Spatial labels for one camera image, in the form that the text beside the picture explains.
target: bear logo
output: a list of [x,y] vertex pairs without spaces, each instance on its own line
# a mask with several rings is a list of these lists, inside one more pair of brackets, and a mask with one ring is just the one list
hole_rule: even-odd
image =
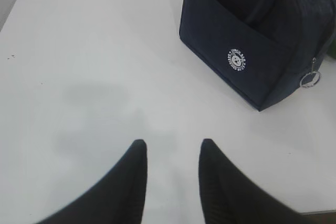
[[231,49],[227,54],[227,60],[234,70],[242,71],[246,68],[246,59],[238,49]]

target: zipper pull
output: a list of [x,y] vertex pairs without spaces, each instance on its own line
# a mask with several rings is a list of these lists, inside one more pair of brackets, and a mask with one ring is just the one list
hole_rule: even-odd
[[313,60],[311,61],[311,71],[310,71],[311,75],[313,75],[313,72],[314,72],[315,62],[316,62],[316,58],[314,57]]
[[[308,89],[308,88],[314,87],[317,83],[320,82],[320,80],[322,78],[322,74],[319,71],[314,71],[315,63],[316,63],[316,58],[314,57],[312,59],[312,61],[311,61],[311,71],[310,71],[310,73],[306,73],[306,75],[302,77],[302,79],[300,81],[300,87]],[[316,75],[318,76],[318,78],[317,78],[317,80],[315,82],[313,82],[313,80],[314,80],[314,78],[315,78]],[[312,77],[313,80],[311,82],[303,84],[303,81],[307,77]]]

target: white table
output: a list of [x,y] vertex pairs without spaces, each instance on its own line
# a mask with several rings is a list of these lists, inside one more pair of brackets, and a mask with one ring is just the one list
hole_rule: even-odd
[[336,61],[257,112],[179,39],[182,0],[17,0],[0,33],[0,223],[33,223],[148,144],[143,223],[203,224],[211,137],[300,212],[336,209]]

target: white logo patch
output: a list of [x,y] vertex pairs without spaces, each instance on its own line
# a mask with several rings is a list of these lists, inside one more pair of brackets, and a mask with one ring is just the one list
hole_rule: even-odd
[[246,68],[246,59],[238,49],[231,49],[227,54],[227,60],[234,70],[242,71]]

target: black fabric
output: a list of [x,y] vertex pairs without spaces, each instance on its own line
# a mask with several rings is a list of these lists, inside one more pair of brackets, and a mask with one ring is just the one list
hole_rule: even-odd
[[[335,2],[184,0],[180,38],[251,105],[263,110],[299,87],[313,58],[315,70],[320,67],[335,36]],[[238,61],[232,62],[232,55]]]
[[39,224],[140,224],[146,184],[147,148],[136,140],[97,184]]
[[206,224],[313,224],[251,182],[212,140],[204,140],[199,158]]

